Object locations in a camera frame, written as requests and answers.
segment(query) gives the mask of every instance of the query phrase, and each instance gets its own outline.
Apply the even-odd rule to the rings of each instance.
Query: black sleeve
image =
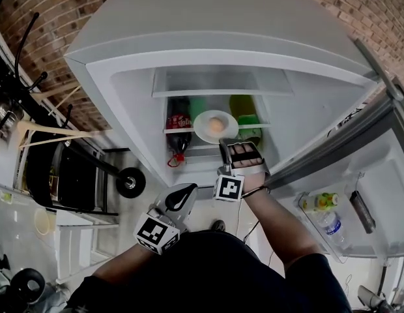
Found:
[[[122,312],[123,289],[111,285],[95,276],[86,277],[80,287],[72,294],[64,312]]]
[[[286,272],[286,281],[311,301],[314,312],[351,313],[344,291],[322,254],[294,262]]]

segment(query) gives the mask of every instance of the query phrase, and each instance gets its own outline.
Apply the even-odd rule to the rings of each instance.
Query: wrist strap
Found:
[[[251,196],[251,195],[254,194],[255,192],[260,191],[260,190],[262,190],[262,189],[267,189],[267,187],[264,186],[264,185],[259,186],[259,187],[256,188],[256,189],[253,189],[253,190],[251,190],[251,191],[249,191],[249,192],[246,192],[245,194],[243,194],[243,195],[241,196],[241,198],[245,198],[245,197]]]

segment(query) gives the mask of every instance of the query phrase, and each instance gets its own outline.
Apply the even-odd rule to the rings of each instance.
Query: brick wall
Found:
[[[4,0],[0,9],[0,30],[13,53],[16,53],[33,13],[40,13],[23,49],[21,65],[32,79],[43,70],[49,73],[49,78],[42,83],[42,90],[76,81],[63,54],[104,1]],[[353,38],[364,39],[388,70],[404,81],[404,0],[315,1],[339,18]],[[53,98],[52,102],[57,103],[63,96]],[[72,122],[78,128],[109,128],[83,91],[68,103],[74,105]]]

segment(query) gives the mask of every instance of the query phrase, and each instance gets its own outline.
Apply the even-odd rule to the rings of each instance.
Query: plastic water bottle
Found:
[[[335,212],[317,212],[315,219],[335,245],[342,249],[346,249],[349,246],[345,237],[344,227]]]

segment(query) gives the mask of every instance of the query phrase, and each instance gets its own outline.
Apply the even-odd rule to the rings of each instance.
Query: hand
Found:
[[[235,153],[241,154],[241,153],[245,153],[245,152],[252,152],[253,149],[249,144],[243,143],[242,145],[229,146],[229,151],[231,152],[231,155],[234,155]],[[233,165],[236,168],[251,167],[251,166],[256,166],[258,164],[261,164],[260,158],[233,162]],[[250,191],[258,188],[259,186],[264,185],[265,177],[266,177],[266,173],[264,173],[264,172],[245,176],[244,185],[242,186],[242,191],[250,192]]]

